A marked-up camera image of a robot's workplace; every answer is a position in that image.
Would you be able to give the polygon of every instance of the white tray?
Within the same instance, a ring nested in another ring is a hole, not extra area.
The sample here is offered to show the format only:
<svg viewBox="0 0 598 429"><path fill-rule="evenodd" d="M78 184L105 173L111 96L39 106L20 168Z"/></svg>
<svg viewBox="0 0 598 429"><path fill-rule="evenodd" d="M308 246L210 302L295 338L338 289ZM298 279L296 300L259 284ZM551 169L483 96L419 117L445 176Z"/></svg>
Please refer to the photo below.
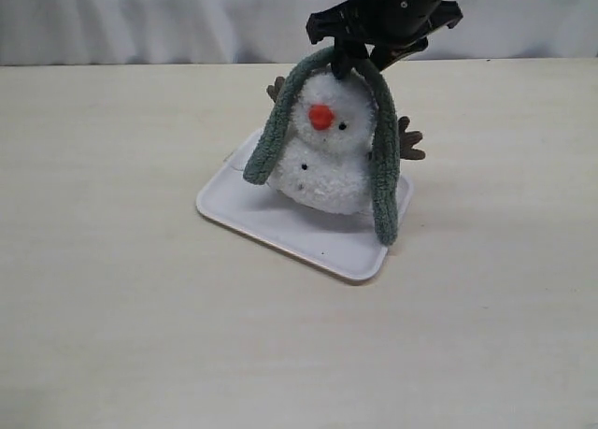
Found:
<svg viewBox="0 0 598 429"><path fill-rule="evenodd" d="M197 194L200 214L351 282L375 276L388 249L377 241L371 215L327 214L298 205L267 185L243 180L243 169L261 133L262 129L253 133ZM413 184L401 175L399 224L412 193Z"/></svg>

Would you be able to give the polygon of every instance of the wooden table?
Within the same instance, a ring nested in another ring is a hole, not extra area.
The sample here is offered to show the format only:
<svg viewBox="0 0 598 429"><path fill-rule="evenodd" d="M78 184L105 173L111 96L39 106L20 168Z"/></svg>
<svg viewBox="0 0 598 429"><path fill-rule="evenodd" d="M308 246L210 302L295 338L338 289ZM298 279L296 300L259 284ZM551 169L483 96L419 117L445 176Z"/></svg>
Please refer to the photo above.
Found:
<svg viewBox="0 0 598 429"><path fill-rule="evenodd" d="M402 62L351 287L202 219L289 65L0 69L0 427L598 427L598 60Z"/></svg>

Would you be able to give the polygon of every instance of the stuffed toy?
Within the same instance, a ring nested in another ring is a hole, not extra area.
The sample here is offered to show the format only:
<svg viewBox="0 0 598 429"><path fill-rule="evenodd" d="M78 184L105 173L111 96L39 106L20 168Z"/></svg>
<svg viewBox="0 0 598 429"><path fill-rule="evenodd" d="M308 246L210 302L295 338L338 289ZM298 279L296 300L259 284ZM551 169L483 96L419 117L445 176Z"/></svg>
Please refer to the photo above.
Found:
<svg viewBox="0 0 598 429"><path fill-rule="evenodd" d="M422 135L406 131L409 118L397 119L388 85L368 59L337 79L333 56L333 48L317 51L267 87L274 108L243 178L323 212L371 208L377 238L390 246L399 161L425 157L413 149Z"/></svg>

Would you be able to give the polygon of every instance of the fuzzy white fabric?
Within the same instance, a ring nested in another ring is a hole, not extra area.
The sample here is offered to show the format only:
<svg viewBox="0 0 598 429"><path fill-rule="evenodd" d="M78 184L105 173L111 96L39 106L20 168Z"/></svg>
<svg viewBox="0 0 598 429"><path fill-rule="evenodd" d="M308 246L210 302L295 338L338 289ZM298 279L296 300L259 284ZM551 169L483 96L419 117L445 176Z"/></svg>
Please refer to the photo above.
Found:
<svg viewBox="0 0 598 429"><path fill-rule="evenodd" d="M297 63L309 14L342 1L0 0L0 64ZM598 53L598 0L457 1L412 59Z"/></svg>
<svg viewBox="0 0 598 429"><path fill-rule="evenodd" d="M332 110L327 130L315 130L313 105ZM324 212L354 214L368 208L369 159L376 103L356 74L339 81L330 70L311 77L292 110L285 146L268 184L291 199Z"/></svg>

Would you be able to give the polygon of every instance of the white backdrop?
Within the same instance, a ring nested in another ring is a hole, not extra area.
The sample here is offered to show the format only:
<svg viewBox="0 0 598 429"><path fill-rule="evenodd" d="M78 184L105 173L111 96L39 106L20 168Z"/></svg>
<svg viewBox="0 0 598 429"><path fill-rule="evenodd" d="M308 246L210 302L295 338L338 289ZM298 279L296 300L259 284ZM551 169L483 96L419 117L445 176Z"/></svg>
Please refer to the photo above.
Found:
<svg viewBox="0 0 598 429"><path fill-rule="evenodd" d="M0 0L0 64L295 63L309 14L341 1ZM458 1L413 59L598 54L598 0Z"/></svg>

